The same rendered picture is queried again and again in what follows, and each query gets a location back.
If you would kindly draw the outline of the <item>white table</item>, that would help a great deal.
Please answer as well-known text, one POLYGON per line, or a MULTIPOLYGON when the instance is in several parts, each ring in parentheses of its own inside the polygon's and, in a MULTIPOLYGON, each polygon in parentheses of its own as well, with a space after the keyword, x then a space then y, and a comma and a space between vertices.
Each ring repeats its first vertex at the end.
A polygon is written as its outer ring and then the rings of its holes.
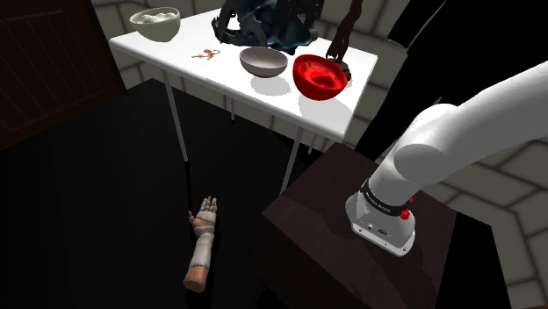
POLYGON ((349 48, 344 60, 350 65, 351 85, 334 98, 314 101, 301 95, 292 79, 295 56, 287 57, 287 69, 276 77, 264 79, 248 73, 240 63, 243 48, 221 44, 213 35, 211 21, 219 13, 214 10, 183 18, 178 34, 167 43, 130 32, 110 39, 109 45, 158 67, 166 84, 169 84, 168 74, 172 73, 296 125, 298 129, 281 187, 285 190, 304 131, 343 142, 378 56, 349 48), (216 49, 220 53, 211 60, 192 58, 205 49, 216 49))

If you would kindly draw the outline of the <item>dark blue jagged figure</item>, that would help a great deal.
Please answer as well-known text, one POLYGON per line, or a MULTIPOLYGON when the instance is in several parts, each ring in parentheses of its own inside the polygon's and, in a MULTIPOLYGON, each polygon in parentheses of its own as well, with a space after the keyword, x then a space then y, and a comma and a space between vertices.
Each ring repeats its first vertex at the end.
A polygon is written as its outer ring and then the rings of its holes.
POLYGON ((212 28, 221 43, 293 55, 319 38, 314 23, 323 5, 324 0, 225 0, 212 28))

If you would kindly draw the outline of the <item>red bowl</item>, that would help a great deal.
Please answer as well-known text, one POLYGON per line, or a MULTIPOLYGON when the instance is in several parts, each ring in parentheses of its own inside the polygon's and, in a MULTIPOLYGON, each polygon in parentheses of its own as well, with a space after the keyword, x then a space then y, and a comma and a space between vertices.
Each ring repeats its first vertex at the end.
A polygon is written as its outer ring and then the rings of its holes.
POLYGON ((302 54, 294 60, 292 78, 298 91, 315 101, 336 97, 348 83, 347 76, 335 63, 314 54, 302 54))

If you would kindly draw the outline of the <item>grey bowl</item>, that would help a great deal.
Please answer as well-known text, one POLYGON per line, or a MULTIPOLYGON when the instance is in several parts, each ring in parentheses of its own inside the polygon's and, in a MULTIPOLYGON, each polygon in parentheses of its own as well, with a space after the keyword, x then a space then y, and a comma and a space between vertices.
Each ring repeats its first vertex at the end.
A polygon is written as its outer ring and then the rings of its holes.
POLYGON ((287 57, 269 47, 248 47, 239 54, 242 67, 251 75, 270 78, 283 73, 287 67, 287 57))

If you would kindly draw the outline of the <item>dark robot stand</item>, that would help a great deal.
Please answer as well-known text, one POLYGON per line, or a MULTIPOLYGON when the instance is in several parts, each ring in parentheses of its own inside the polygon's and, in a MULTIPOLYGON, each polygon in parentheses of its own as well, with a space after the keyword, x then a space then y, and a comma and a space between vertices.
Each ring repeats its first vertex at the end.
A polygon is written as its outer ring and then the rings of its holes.
POLYGON ((333 146, 262 213, 253 269, 289 309, 456 309, 443 275, 457 214, 414 196, 415 243, 397 257, 362 239, 344 209, 376 168, 333 146))

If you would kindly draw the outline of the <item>dark wooden door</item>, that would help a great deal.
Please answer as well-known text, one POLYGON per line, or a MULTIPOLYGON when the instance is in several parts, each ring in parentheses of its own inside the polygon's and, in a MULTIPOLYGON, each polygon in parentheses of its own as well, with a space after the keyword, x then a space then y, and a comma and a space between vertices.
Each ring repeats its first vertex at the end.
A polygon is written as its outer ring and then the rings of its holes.
POLYGON ((125 91, 91 0, 0 0, 0 151, 125 91))

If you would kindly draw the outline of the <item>cream bowl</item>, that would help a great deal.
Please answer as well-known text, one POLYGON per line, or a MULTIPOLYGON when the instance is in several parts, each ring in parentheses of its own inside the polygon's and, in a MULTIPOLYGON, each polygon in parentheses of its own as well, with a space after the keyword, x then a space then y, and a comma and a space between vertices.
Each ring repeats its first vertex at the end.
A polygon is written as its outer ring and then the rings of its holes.
POLYGON ((179 32, 181 16, 176 8, 158 7, 133 14, 129 21, 143 37, 155 42, 169 42, 179 32))

